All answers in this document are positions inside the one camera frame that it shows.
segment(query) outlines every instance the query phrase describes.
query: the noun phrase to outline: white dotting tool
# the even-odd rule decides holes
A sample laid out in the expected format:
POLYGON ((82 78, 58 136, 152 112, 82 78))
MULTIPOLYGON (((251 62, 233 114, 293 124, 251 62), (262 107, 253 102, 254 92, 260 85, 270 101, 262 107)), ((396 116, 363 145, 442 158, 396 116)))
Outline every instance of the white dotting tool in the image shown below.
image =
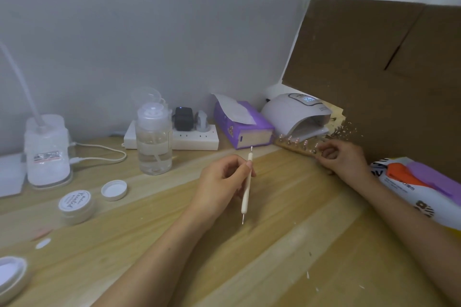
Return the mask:
MULTIPOLYGON (((247 160, 253 160, 253 147, 251 146, 250 153, 248 154, 247 160)), ((242 224, 245 222, 245 214, 248 210, 248 198, 250 197, 250 182, 251 182, 251 172, 250 175, 247 177, 247 181, 245 182, 245 193, 243 194, 242 200, 242 224)))

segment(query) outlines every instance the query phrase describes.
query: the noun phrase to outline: forearm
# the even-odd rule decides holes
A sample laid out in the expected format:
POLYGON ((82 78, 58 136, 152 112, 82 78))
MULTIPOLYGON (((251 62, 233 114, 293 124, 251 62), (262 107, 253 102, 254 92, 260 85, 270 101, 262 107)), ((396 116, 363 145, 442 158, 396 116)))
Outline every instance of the forearm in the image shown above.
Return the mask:
POLYGON ((353 188, 394 230, 431 280, 461 306, 460 241, 375 178, 366 178, 353 188))
POLYGON ((95 307, 166 306, 207 225, 187 209, 100 298, 95 307))

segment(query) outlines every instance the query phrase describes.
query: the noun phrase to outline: purple tissue package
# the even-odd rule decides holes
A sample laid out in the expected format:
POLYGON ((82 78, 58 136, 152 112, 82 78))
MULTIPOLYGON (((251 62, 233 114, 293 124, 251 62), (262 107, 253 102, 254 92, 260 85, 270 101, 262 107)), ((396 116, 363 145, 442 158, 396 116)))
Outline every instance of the purple tissue package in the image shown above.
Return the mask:
POLYGON ((269 123, 249 102, 238 101, 251 114, 256 124, 242 124, 230 120, 219 102, 214 107, 214 121, 226 134, 235 149, 265 146, 273 140, 274 126, 269 123))

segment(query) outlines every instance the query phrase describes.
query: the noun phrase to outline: black power adapter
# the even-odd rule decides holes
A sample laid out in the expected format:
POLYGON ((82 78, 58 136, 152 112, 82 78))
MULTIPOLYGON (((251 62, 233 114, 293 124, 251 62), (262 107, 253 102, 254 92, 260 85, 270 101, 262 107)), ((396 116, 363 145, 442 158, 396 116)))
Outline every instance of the black power adapter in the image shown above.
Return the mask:
POLYGON ((190 107, 176 107, 174 127, 178 131, 191 131, 194 128, 194 113, 190 107))

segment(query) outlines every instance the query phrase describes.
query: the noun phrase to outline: white paper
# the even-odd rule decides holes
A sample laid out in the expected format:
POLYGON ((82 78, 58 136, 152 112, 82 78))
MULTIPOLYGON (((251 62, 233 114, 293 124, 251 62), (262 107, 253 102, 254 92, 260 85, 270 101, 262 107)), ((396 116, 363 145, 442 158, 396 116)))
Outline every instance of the white paper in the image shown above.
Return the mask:
POLYGON ((0 197, 21 193, 26 176, 22 153, 0 157, 0 197))
POLYGON ((235 123, 255 125, 256 122, 248 110, 233 98, 223 94, 213 94, 218 99, 224 114, 235 123))

